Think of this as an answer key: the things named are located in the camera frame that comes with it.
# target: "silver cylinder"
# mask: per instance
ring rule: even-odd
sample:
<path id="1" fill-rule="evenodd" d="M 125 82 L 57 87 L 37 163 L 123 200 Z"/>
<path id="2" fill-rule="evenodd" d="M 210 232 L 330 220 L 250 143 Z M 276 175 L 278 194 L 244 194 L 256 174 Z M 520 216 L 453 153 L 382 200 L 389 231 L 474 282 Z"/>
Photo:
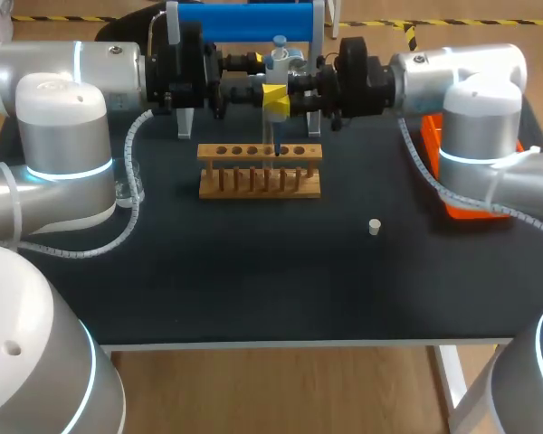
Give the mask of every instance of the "silver cylinder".
<path id="1" fill-rule="evenodd" d="M 18 121 L 28 167 L 45 174 L 76 174 L 110 160 L 107 117 L 70 126 L 32 125 Z"/>
<path id="2" fill-rule="evenodd" d="M 450 156 L 491 160 L 517 151 L 523 95 L 507 76 L 475 74 L 443 99 L 443 142 Z"/>
<path id="3" fill-rule="evenodd" d="M 117 434 L 119 374 L 55 288 L 0 248 L 0 433 Z"/>
<path id="4" fill-rule="evenodd" d="M 403 115 L 440 112 L 447 89 L 479 72 L 499 72 L 521 90 L 527 85 L 525 57 L 511 44 L 400 53 L 390 60 L 390 69 L 395 76 L 394 109 Z"/>
<path id="5" fill-rule="evenodd" d="M 96 86 L 108 110 L 140 111 L 146 96 L 145 60 L 134 42 L 3 42 L 0 111 L 15 116 L 18 81 L 35 72 L 62 74 Z"/>
<path id="6" fill-rule="evenodd" d="M 543 217 L 543 154 L 527 156 L 503 174 L 500 170 L 493 165 L 469 165 L 441 156 L 439 181 L 452 192 L 484 201 L 495 177 L 500 176 L 493 203 Z"/>
<path id="7" fill-rule="evenodd" d="M 491 395 L 504 432 L 543 434 L 543 314 L 497 358 Z"/>
<path id="8" fill-rule="evenodd" d="M 463 158 L 493 159 L 516 151 L 520 111 L 472 117 L 443 112 L 443 151 Z"/>
<path id="9" fill-rule="evenodd" d="M 112 168 L 73 180 L 45 180 L 26 166 L 11 167 L 22 211 L 22 234 L 84 229 L 109 218 L 115 207 Z M 0 171 L 0 240 L 12 238 L 14 208 Z"/>

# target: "small white cap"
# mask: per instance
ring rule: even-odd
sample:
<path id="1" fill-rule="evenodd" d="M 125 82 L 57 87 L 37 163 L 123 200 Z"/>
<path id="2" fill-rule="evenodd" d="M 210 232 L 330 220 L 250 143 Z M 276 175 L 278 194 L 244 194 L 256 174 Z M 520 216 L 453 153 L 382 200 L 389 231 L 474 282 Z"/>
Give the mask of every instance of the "small white cap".
<path id="1" fill-rule="evenodd" d="M 380 226 L 382 226 L 382 223 L 378 219 L 372 219 L 370 222 L 368 222 L 368 231 L 370 232 L 370 235 L 377 235 L 378 231 L 380 231 Z"/>
<path id="2" fill-rule="evenodd" d="M 78 125 L 106 114 L 105 99 L 98 88 L 59 74 L 28 74 L 16 86 L 16 116 L 27 124 Z"/>
<path id="3" fill-rule="evenodd" d="M 518 113 L 521 89 L 503 74 L 479 73 L 452 85 L 444 97 L 445 110 L 473 118 Z"/>

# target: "wooden floor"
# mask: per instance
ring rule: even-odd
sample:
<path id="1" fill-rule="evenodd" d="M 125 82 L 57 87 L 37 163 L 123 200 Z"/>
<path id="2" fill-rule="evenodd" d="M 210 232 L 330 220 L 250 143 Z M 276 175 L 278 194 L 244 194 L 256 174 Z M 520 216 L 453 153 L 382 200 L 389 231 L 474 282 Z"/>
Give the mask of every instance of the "wooden floor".
<path id="1" fill-rule="evenodd" d="M 14 14 L 121 16 L 144 5 L 17 0 Z M 343 0 L 343 21 L 426 18 L 543 19 L 543 0 Z M 89 40 L 99 29 L 100 24 L 19 23 L 15 38 Z M 388 27 L 341 29 L 340 36 L 350 35 L 364 36 L 368 49 L 384 60 L 406 50 L 402 32 Z M 543 127 L 543 27 L 420 26 L 416 36 L 420 48 L 516 43 L 528 60 L 527 93 Z M 326 52 L 337 46 L 328 41 Z M 492 348 L 459 351 L 470 383 Z M 128 399 L 128 434 L 448 432 L 423 347 L 129 353 L 116 363 Z"/>

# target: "table leg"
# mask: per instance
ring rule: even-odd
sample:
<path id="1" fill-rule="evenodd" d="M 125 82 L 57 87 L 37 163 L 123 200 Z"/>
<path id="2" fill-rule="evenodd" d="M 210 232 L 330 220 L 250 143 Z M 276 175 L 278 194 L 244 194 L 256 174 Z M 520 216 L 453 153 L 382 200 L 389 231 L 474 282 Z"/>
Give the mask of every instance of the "table leg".
<path id="1" fill-rule="evenodd" d="M 467 390 L 456 345 L 439 345 L 434 348 L 449 412 L 451 434 L 471 433 L 479 425 L 487 409 L 491 408 L 492 367 L 499 352 L 495 352 L 471 388 Z M 494 410 L 491 413 L 493 421 L 498 421 Z M 502 432 L 500 424 L 495 425 Z"/>

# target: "yellow tape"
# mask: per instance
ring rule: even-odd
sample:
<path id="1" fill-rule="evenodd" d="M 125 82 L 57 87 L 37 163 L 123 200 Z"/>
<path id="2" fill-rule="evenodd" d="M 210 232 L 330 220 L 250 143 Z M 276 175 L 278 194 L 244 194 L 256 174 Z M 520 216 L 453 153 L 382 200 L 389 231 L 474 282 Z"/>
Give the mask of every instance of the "yellow tape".
<path id="1" fill-rule="evenodd" d="M 72 22 L 94 22 L 110 23 L 117 18 L 112 16 L 24 16 L 14 15 L 13 21 L 72 21 Z M 543 20 L 472 20 L 472 19 L 431 19 L 431 20 L 371 20 L 371 21 L 347 21 L 339 23 L 340 27 L 371 27 L 371 26 L 403 26 L 409 25 L 543 25 Z"/>

